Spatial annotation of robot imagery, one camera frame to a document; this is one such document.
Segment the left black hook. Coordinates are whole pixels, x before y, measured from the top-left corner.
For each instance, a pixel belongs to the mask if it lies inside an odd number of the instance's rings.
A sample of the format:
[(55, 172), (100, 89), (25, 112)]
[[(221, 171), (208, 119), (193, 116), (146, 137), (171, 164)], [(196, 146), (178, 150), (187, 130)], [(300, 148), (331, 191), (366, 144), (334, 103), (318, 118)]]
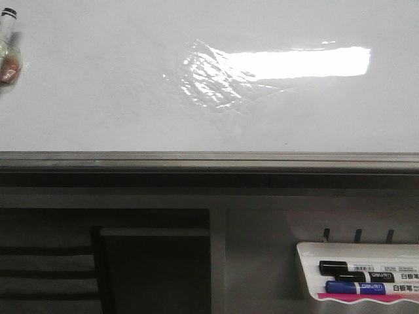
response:
[(329, 242), (330, 231), (331, 230), (329, 228), (325, 228), (323, 230), (323, 242), (324, 243), (328, 243)]

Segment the black hook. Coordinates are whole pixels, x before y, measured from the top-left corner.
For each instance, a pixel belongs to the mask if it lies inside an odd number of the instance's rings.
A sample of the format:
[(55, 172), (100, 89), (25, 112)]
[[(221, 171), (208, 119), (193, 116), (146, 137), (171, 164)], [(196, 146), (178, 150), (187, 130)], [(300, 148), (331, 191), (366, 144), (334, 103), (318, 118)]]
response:
[(363, 232), (363, 230), (361, 228), (359, 228), (355, 231), (354, 243), (360, 243), (361, 242), (362, 232)]
[(330, 231), (331, 230), (329, 228), (325, 228), (323, 230), (323, 242), (324, 243), (328, 243), (329, 242)]
[(392, 244), (393, 243), (393, 236), (394, 236), (395, 230), (390, 229), (388, 230), (388, 234), (386, 237), (386, 243), (387, 244)]

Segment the white whiteboard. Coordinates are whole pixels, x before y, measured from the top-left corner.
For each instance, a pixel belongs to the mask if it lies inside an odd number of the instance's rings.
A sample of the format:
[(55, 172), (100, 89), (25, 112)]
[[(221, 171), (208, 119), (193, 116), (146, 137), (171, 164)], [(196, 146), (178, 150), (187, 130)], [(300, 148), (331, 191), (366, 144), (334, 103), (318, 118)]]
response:
[(417, 1), (2, 1), (2, 150), (417, 152)]

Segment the blue capped marker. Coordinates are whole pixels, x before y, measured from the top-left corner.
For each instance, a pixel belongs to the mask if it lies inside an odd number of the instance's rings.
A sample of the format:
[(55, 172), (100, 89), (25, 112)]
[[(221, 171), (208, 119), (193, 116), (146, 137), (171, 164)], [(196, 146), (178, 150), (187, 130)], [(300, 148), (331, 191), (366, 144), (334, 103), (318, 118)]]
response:
[(331, 294), (418, 294), (418, 284), (413, 283), (353, 283), (345, 281), (327, 281), (325, 289), (327, 293)]

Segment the middle black barrel marker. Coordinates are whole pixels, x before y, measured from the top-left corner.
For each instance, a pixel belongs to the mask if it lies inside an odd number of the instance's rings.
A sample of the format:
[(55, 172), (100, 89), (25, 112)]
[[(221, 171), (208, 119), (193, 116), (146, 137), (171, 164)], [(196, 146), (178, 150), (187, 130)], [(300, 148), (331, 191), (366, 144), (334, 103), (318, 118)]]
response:
[(349, 271), (336, 275), (335, 279), (351, 283), (417, 283), (418, 273)]

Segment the upper black capped marker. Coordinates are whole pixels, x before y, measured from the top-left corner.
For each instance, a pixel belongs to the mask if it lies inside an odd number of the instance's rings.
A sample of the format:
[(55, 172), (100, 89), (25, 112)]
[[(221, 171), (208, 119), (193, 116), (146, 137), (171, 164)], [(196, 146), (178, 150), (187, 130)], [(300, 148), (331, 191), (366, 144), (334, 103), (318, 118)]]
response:
[(320, 260), (319, 271), (322, 275), (336, 275), (354, 271), (418, 272), (418, 264), (404, 262), (350, 262), (338, 260)]

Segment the right black hook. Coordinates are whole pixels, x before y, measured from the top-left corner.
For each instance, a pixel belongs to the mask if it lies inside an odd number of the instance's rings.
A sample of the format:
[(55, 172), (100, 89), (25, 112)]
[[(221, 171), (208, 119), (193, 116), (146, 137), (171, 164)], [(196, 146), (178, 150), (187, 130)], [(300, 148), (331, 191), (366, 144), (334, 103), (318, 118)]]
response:
[(395, 230), (390, 229), (388, 230), (388, 234), (386, 237), (386, 243), (387, 244), (392, 244), (393, 243), (393, 236), (394, 236)]

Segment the middle black hook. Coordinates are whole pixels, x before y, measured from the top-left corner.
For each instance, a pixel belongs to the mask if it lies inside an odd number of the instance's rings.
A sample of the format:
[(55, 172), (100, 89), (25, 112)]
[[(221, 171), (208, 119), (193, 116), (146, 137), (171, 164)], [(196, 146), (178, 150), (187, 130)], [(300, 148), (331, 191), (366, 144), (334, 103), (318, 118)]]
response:
[(360, 243), (361, 242), (362, 232), (363, 232), (363, 230), (361, 228), (359, 228), (355, 231), (354, 243)]

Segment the taped white whiteboard marker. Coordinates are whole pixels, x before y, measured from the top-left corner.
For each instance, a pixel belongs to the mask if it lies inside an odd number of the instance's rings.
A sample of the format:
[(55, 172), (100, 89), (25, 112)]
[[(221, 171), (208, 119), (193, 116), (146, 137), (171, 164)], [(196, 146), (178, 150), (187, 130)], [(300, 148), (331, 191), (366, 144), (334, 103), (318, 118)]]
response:
[(16, 20), (14, 9), (1, 11), (1, 84), (14, 84), (22, 68), (21, 52), (12, 42)]

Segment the dark chair backrest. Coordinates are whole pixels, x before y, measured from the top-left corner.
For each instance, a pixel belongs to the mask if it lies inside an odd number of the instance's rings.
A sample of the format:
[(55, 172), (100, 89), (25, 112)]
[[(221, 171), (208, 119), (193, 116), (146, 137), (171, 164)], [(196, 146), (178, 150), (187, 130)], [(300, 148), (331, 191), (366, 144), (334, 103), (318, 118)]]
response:
[(32, 279), (55, 281), (95, 280), (92, 292), (2, 292), (2, 301), (19, 302), (82, 302), (99, 301), (102, 313), (116, 313), (115, 297), (109, 273), (109, 261), (101, 226), (90, 229), (90, 245), (76, 247), (1, 247), (2, 256), (41, 256), (61, 258), (70, 256), (91, 256), (92, 270), (23, 270), (2, 269), (1, 277), (10, 279)]

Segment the grey whiteboard bottom frame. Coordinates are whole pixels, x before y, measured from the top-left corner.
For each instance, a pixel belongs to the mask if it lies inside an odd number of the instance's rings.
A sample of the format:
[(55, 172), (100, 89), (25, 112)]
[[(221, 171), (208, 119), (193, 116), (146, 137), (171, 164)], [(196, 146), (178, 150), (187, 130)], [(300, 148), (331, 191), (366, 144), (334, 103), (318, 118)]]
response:
[(2, 186), (418, 188), (416, 153), (2, 152)]

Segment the white plastic marker tray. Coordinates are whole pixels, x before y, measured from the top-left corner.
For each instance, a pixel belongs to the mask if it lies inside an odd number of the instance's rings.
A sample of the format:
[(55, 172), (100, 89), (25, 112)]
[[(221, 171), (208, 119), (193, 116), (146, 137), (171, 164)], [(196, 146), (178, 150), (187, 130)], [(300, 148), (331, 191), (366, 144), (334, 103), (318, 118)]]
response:
[[(302, 286), (314, 313), (417, 313), (418, 245), (310, 243), (297, 245)], [(351, 271), (390, 272), (383, 294), (328, 293), (320, 262), (345, 262)]]

